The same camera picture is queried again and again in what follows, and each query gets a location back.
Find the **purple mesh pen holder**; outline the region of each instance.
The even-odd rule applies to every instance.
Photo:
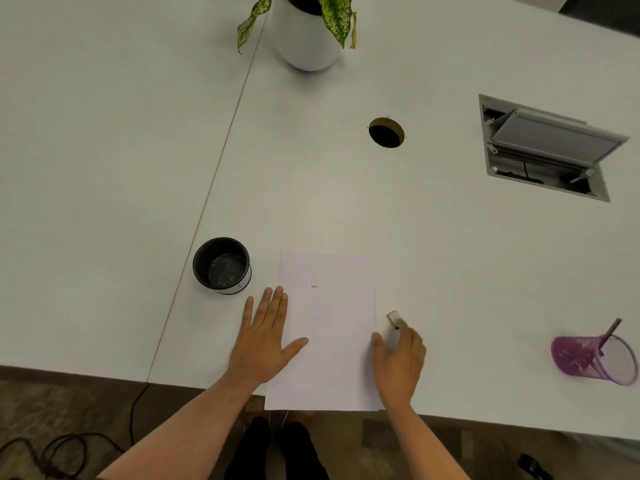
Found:
[[[638,362],[628,343],[612,335],[598,350],[603,337],[556,337],[551,357],[569,376],[606,379],[631,386],[638,377]]]

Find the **hand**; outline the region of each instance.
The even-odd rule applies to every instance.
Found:
[[[297,339],[282,348],[289,297],[278,286],[269,304],[271,293],[271,288],[264,290],[253,324],[253,297],[247,298],[240,333],[229,359],[227,374],[236,381],[246,383],[252,388],[251,391],[276,377],[309,341],[306,338]]]
[[[400,341],[395,351],[387,354],[378,332],[371,336],[371,340],[374,347],[373,372],[382,404],[387,411],[411,407],[411,398],[427,354],[422,338],[401,321]]]

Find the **brown floor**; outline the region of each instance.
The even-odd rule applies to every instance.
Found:
[[[55,436],[98,431],[129,446],[129,409],[144,384],[0,367],[0,445],[25,436],[41,450]],[[136,407],[134,432],[142,438],[199,393],[196,389],[151,385]],[[277,422],[277,413],[272,422]],[[427,417],[425,421],[474,480],[531,478],[515,466],[521,452],[535,457],[556,480],[637,480],[640,465],[560,433]],[[332,480],[409,479],[406,464],[384,413],[316,414],[309,428],[318,457]],[[238,422],[211,478],[221,479],[242,435]],[[80,476],[97,475],[115,452],[100,438],[89,440],[88,467]],[[60,451],[58,466],[79,465],[78,450]],[[42,478],[27,450],[13,445],[0,458],[0,479]],[[284,479],[276,448],[269,452],[268,479]]]

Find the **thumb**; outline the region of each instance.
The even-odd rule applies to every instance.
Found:
[[[387,355],[385,341],[382,340],[382,336],[377,331],[371,334],[371,341],[373,342],[373,366],[378,368]]]
[[[282,356],[284,357],[285,364],[289,363],[293,357],[298,355],[298,352],[302,350],[302,347],[309,343],[309,339],[304,337],[302,339],[294,340],[288,346],[284,347],[282,350]]]

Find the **white paper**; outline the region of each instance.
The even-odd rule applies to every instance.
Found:
[[[267,384],[265,409],[377,411],[371,334],[376,329],[372,258],[282,251],[278,284],[289,295],[286,346],[309,339]]]

